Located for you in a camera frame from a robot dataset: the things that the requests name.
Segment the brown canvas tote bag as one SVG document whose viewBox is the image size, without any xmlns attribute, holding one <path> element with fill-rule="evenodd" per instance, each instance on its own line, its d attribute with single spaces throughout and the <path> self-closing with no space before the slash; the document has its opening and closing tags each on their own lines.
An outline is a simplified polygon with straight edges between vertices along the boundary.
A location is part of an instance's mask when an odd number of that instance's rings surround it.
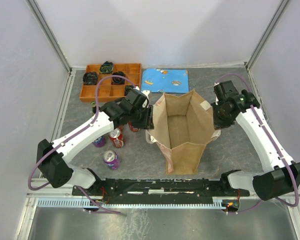
<svg viewBox="0 0 300 240">
<path fill-rule="evenodd" d="M 145 138 L 159 147 L 168 175 L 197 174 L 205 148 L 221 134 L 212 106 L 195 90 L 181 96 L 164 93 L 153 105 L 152 121 Z"/>
</svg>

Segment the green glass bottle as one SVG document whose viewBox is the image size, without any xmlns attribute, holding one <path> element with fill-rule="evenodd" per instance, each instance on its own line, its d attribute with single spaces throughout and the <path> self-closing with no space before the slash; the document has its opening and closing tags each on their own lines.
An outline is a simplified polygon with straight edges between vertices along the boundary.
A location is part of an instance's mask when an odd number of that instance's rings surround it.
<svg viewBox="0 0 300 240">
<path fill-rule="evenodd" d="M 90 105 L 91 105 L 91 109 L 92 109 L 92 114 L 95 115 L 96 112 L 97 112 L 97 104 L 96 104 L 95 101 L 92 101 L 92 102 L 90 103 Z"/>
</svg>

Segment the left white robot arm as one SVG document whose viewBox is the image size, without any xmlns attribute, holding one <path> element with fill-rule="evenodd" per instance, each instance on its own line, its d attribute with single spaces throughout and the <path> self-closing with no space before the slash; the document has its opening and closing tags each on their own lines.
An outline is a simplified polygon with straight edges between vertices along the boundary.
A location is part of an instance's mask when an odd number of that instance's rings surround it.
<svg viewBox="0 0 300 240">
<path fill-rule="evenodd" d="M 97 109 L 87 122 L 67 135 L 38 144 L 37 167 L 53 188 L 65 184 L 82 187 L 89 195 L 101 189 L 99 177 L 87 168 L 71 165 L 72 159 L 94 140 L 119 126 L 131 123 L 135 128 L 152 130 L 153 106 L 150 91 L 133 88 L 127 96 L 109 101 Z"/>
</svg>

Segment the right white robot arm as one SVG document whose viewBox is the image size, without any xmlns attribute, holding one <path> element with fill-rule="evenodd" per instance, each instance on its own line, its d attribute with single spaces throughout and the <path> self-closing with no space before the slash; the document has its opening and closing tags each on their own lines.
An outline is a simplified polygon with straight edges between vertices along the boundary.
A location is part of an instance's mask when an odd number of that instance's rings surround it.
<svg viewBox="0 0 300 240">
<path fill-rule="evenodd" d="M 219 183 L 221 193 L 232 195 L 237 189 L 256 193 L 263 201 L 294 193 L 298 198 L 300 162 L 284 150 L 266 122 L 253 93 L 238 92 L 232 81 L 216 83 L 216 101 L 211 104 L 215 129 L 225 129 L 238 123 L 252 143 L 262 165 L 262 173 L 232 170 Z"/>
</svg>

